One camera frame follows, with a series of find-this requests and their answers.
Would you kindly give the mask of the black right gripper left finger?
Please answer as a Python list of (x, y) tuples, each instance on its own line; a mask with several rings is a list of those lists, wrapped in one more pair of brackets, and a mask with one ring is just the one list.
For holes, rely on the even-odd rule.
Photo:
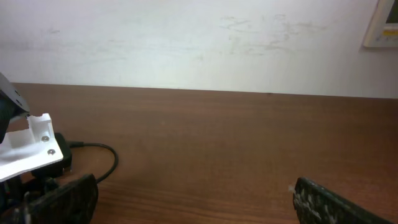
[(25, 204), (19, 222), (28, 224), (89, 224), (98, 201), (93, 174), (62, 185)]

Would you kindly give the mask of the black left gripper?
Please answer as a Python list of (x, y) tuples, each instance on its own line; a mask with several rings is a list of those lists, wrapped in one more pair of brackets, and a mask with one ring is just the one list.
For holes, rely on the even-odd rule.
[(30, 171), (33, 179), (23, 182), (20, 175), (1, 182), (1, 205), (17, 205), (28, 192), (33, 198), (43, 196), (56, 188), (55, 178), (64, 174), (72, 164), (72, 152), (61, 133), (55, 133), (55, 139), (63, 154), (63, 159), (54, 164)]

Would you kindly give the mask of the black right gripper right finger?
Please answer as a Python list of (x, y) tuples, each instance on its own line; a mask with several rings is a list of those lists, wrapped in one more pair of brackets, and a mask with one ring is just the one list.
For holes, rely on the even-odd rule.
[(293, 206), (301, 224), (392, 224), (306, 177), (296, 181)]

